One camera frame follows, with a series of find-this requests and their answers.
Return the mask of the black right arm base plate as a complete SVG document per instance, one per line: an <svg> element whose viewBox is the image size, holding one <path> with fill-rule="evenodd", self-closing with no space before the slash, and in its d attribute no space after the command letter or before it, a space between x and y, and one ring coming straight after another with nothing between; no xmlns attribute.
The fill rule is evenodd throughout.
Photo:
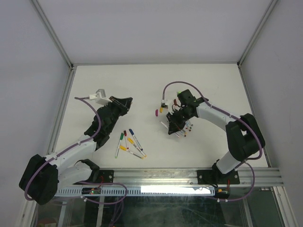
<svg viewBox="0 0 303 227"><path fill-rule="evenodd" d="M198 184L219 185L219 184L240 184L240 178L238 172L235 170L230 171L227 174L222 174L219 170L205 169L197 170L197 182Z"/></svg>

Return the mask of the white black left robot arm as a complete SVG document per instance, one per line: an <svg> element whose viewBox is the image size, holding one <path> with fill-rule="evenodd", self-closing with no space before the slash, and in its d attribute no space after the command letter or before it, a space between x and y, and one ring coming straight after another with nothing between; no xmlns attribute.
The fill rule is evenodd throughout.
<svg viewBox="0 0 303 227"><path fill-rule="evenodd" d="M85 156L105 145L119 117L130 110L132 101L132 97L111 96L94 110L92 124L76 142L44 157L32 156L19 182L25 199L45 205L64 187L82 181L98 182L100 168Z"/></svg>

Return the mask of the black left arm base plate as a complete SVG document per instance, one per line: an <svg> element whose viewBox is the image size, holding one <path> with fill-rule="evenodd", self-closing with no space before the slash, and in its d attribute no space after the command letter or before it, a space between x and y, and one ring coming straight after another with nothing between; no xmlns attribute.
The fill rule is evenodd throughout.
<svg viewBox="0 0 303 227"><path fill-rule="evenodd" d="M114 170L105 169L85 169L72 179L72 184L101 184L112 183Z"/></svg>

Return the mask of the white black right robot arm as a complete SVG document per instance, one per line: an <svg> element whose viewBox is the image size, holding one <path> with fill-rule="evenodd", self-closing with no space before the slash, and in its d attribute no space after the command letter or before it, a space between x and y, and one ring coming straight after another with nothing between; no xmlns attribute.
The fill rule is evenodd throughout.
<svg viewBox="0 0 303 227"><path fill-rule="evenodd" d="M226 132L228 151L213 165L212 179L223 183L229 172L239 167L252 155L262 154L265 140L255 117L249 113L234 115L220 109L203 97L196 98L187 89L173 100L162 100L161 107L167 108L168 134L182 131L191 118L200 118L218 126Z"/></svg>

